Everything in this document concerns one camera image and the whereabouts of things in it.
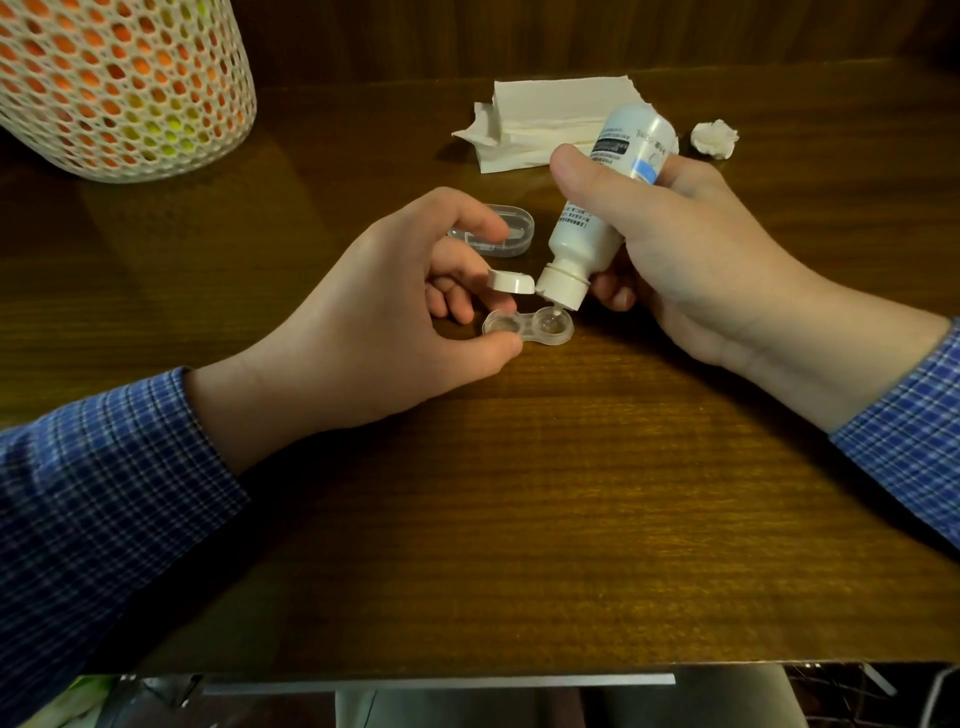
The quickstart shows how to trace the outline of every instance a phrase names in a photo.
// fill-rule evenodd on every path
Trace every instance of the wood grain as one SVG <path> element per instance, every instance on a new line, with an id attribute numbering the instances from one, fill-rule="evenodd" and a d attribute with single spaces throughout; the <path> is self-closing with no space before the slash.
<path id="1" fill-rule="evenodd" d="M 873 62 L 636 83 L 678 129 L 740 130 L 723 171 L 803 261 L 960 310 L 956 77 Z M 358 232 L 438 184 L 530 210 L 531 251 L 501 267 L 538 272 L 563 204 L 548 171 L 481 176 L 449 137 L 491 90 L 266 91 L 235 153 L 143 185 L 75 180 L 0 144 L 0 425 L 249 345 Z M 90 668 L 960 660 L 955 552 L 821 433 L 642 314 L 588 304 L 575 322 L 567 345 L 528 344 L 500 376 L 264 464 L 257 506 L 140 595 Z"/>
<path id="2" fill-rule="evenodd" d="M 233 0 L 258 85 L 929 56 L 954 0 Z"/>

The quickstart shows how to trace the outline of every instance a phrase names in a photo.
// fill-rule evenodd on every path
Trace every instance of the wooden table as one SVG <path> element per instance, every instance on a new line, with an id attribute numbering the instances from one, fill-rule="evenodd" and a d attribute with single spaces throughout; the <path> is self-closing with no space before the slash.
<path id="1" fill-rule="evenodd" d="M 863 62 L 636 83 L 679 129 L 740 130 L 723 171 L 803 261 L 960 311 L 960 79 Z M 449 136 L 491 90 L 262 89 L 238 151 L 135 186 L 71 179 L 4 139 L 0 425 L 247 346 L 358 232 L 438 184 L 530 210 L 533 248 L 504 267 L 536 274 L 563 204 L 547 170 L 480 176 Z M 264 464 L 269 495 L 140 595 L 90 668 L 960 660 L 956 554 L 821 433 L 640 313 L 574 319 L 565 346 L 528 344 L 498 377 Z"/>

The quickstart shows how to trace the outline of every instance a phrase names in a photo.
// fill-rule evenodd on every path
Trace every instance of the wooden wall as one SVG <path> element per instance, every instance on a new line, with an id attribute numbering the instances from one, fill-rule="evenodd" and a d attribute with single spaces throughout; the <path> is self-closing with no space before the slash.
<path id="1" fill-rule="evenodd" d="M 960 0 L 232 0 L 259 85 L 888 58 Z"/>

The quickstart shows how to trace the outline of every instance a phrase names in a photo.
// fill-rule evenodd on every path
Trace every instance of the white plastic bottle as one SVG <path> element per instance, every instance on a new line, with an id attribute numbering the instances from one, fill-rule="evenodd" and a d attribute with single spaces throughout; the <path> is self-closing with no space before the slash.
<path id="1" fill-rule="evenodd" d="M 637 102 L 610 115 L 590 158 L 621 175 L 653 184 L 667 155 L 678 149 L 670 122 L 650 104 Z M 607 270 L 622 242 L 623 236 L 612 226 L 567 203 L 550 235 L 554 260 L 540 274 L 537 293 L 577 310 L 587 295 L 589 277 Z"/>

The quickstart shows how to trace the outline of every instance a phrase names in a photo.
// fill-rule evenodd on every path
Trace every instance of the blue plaid shirt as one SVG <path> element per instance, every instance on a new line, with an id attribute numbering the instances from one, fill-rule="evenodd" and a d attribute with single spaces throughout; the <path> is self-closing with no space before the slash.
<path id="1" fill-rule="evenodd" d="M 831 440 L 960 547 L 960 328 Z M 0 433 L 0 725 L 76 676 L 130 596 L 244 507 L 183 370 Z"/>

